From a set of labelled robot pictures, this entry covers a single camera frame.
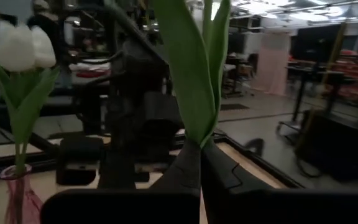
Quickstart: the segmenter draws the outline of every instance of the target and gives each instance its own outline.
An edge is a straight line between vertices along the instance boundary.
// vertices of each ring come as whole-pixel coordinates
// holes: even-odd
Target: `pink glass vase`
[[[0,174],[9,193],[5,224],[39,224],[42,201],[30,186],[31,166],[25,165],[25,173],[20,177],[16,177],[15,168],[10,166]]]

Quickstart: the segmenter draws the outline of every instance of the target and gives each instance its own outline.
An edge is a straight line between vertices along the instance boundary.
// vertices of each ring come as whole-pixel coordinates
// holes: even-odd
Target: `white tulip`
[[[31,29],[34,45],[35,66],[50,68],[56,64],[55,52],[48,35],[39,27]]]
[[[11,72],[21,72],[34,66],[34,47],[30,29],[0,21],[0,66]]]

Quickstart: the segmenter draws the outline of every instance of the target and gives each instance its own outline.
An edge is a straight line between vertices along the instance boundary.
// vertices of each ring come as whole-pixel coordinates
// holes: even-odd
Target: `floor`
[[[273,96],[265,93],[255,92],[255,96],[246,95],[242,98],[231,98],[223,100],[223,103],[239,103],[249,107],[248,110],[222,111],[219,115],[218,128],[223,130],[235,141],[244,144],[253,138],[265,140],[263,158],[279,168],[290,177],[309,188],[347,188],[358,187],[358,183],[340,184],[329,177],[318,179],[307,179],[298,172],[294,163],[293,148],[275,132],[279,121],[289,121],[295,105],[294,94],[288,96]],[[301,111],[311,107],[322,108],[324,100],[316,100],[305,97],[301,105]],[[358,108],[337,103],[334,112],[348,119],[358,118]],[[51,134],[79,131],[81,123],[75,116],[56,116],[40,118],[35,126],[35,132],[44,138]],[[8,142],[0,135],[0,144]],[[8,151],[8,147],[0,146],[0,156],[13,154]],[[307,167],[308,171],[313,172],[313,167]]]

